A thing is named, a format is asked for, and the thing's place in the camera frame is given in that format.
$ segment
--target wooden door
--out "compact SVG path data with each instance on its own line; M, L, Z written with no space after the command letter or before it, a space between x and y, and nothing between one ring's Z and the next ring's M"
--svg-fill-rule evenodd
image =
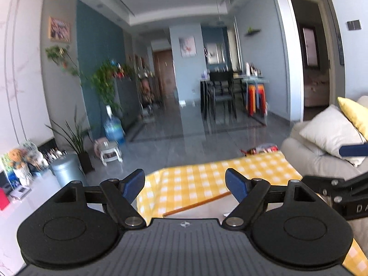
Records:
M155 59L155 74L161 81L161 93L172 97L176 88L173 53L171 50L153 53Z

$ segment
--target gray trash can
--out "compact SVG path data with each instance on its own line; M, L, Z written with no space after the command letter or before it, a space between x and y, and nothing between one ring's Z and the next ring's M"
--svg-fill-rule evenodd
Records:
M83 186L88 186L78 156L75 154L63 155L51 163L51 168L62 187L71 181L81 181Z

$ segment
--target blue handle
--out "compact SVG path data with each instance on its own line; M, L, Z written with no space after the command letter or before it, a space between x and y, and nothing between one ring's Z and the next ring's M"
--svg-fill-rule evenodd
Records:
M249 181L247 178L232 168L225 172L226 186L239 203L248 195L247 181Z
M368 144L343 145L339 149L342 157L367 157Z
M142 191L145 183L145 173L142 169L137 169L132 174L127 176L123 183L125 183L123 197L130 203L136 199L139 192Z

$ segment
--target yellow pillow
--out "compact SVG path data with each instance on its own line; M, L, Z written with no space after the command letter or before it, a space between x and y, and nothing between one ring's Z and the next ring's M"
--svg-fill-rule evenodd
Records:
M368 108L348 99L337 98L340 108L351 123L368 140Z

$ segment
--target flower painting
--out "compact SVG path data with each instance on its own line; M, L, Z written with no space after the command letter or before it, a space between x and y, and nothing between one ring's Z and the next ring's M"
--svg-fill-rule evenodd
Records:
M194 42L194 36L187 38L179 38L181 56L193 57L197 55L196 43Z
M59 19L49 17L49 39L62 43L70 42L70 25Z

